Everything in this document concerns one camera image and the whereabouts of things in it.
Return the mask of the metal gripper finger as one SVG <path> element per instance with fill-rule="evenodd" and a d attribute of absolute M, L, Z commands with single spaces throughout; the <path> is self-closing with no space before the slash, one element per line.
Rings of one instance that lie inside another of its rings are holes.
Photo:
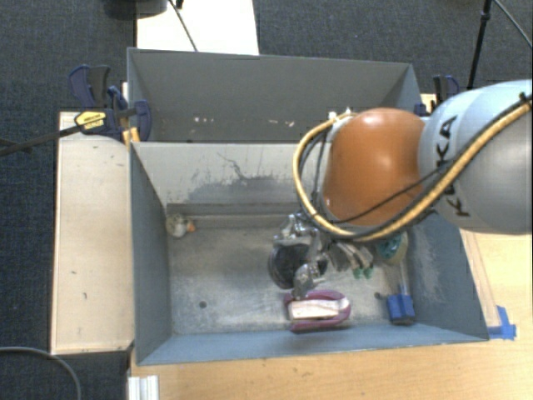
<path fill-rule="evenodd" d="M 317 264 L 306 263 L 296 270 L 291 295 L 296 300 L 302 300 L 312 289 L 325 280 L 324 276 L 320 274 Z"/>
<path fill-rule="evenodd" d="M 311 234 L 308 226 L 297 214 L 290 214 L 279 228 L 279 232 L 273 237 L 274 248 L 296 247 L 311 245 Z"/>

